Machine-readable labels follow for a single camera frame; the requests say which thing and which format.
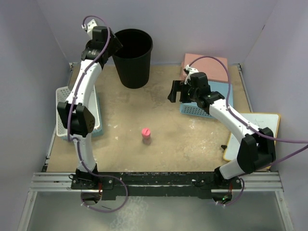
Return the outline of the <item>large black plastic bucket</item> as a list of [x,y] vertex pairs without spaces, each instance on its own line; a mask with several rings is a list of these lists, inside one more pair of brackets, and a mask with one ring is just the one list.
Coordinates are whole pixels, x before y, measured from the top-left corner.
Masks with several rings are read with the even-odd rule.
[[147,84],[150,75],[151,36],[139,29],[124,29],[115,33],[122,48],[113,55],[121,83],[129,89],[139,89]]

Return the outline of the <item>blue perforated plastic basket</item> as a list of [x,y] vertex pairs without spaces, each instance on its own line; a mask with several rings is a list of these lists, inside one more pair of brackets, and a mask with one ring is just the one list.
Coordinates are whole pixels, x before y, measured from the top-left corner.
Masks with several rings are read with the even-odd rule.
[[[229,86],[228,83],[221,83],[215,81],[208,82],[211,93],[208,96],[209,101],[212,103],[214,100],[226,99],[229,93],[229,105],[233,106],[233,90],[232,85]],[[191,103],[181,103],[180,113],[190,116],[199,116],[213,118],[212,115],[208,114],[203,108],[200,108],[196,102]]]

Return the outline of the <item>pink perforated plastic basket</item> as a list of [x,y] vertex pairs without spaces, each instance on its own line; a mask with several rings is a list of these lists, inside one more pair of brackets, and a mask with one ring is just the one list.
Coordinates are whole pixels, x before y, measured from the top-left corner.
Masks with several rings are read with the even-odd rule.
[[[184,59],[181,63],[181,73],[180,73],[180,80],[184,80],[186,78],[186,74],[183,69],[186,65],[192,63],[195,59],[202,57],[202,55],[198,54],[190,54],[186,53],[184,55]],[[212,58],[202,58],[192,64],[193,68],[196,68],[199,72],[204,72],[207,75],[209,81],[216,81],[227,83],[228,82],[228,75],[223,68],[222,64]]]

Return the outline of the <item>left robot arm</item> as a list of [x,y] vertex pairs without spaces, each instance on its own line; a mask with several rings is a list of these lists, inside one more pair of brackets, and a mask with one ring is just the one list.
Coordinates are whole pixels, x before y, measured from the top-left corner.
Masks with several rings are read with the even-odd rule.
[[73,142],[78,165],[71,176],[72,186],[93,189],[99,184],[97,163],[92,152],[92,132],[95,116],[89,110],[94,84],[108,59],[122,48],[122,44],[106,26],[85,26],[90,40],[81,55],[80,70],[71,93],[57,104],[57,112],[67,140]]

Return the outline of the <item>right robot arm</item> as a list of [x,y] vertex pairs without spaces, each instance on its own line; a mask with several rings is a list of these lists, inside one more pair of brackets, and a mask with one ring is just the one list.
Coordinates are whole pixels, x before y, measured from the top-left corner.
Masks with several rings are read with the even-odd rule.
[[205,73],[190,73],[185,81],[174,80],[168,100],[174,103],[178,92],[180,102],[196,103],[225,125],[240,144],[236,158],[214,170],[217,187],[226,188],[231,179],[265,168],[276,160],[272,130],[254,125],[235,111],[221,93],[211,90]]

